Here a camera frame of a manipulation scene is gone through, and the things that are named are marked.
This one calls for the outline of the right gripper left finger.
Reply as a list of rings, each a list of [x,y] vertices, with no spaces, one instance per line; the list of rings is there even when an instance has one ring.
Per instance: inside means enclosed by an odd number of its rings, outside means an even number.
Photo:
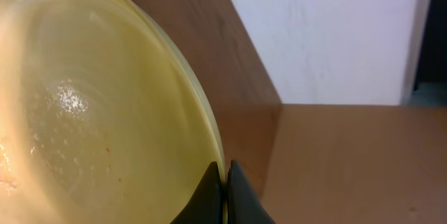
[[[191,199],[171,224],[222,224],[222,185],[217,162],[211,162]]]

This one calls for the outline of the yellow plate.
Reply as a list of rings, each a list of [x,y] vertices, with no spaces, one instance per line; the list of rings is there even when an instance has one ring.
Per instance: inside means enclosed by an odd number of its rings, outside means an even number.
[[[131,0],[1,0],[2,223],[169,223],[223,157],[191,67]]]

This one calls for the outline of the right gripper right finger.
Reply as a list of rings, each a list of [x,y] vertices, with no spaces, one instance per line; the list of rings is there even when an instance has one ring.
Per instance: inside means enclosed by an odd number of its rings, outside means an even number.
[[[229,224],[275,224],[236,160],[230,162],[228,171],[227,203]]]

